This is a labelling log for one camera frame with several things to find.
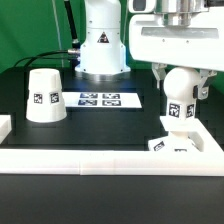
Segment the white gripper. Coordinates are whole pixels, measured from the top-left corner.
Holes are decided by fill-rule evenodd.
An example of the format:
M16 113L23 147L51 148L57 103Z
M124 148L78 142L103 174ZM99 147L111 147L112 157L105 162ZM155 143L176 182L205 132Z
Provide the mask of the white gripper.
M193 97L206 99L216 71L224 71L224 0L129 0L128 9L130 53L153 63L157 87L165 64L199 68Z

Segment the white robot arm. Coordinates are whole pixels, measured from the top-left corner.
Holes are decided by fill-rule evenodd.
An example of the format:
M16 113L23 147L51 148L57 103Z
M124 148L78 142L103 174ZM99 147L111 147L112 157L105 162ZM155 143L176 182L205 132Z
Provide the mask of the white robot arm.
M135 60L150 62L159 80L168 65L199 69L200 82L194 88L198 99L208 97L210 81L224 72L224 0L127 0L133 14L128 47L120 41L120 1L84 2L81 72L120 73L129 52Z

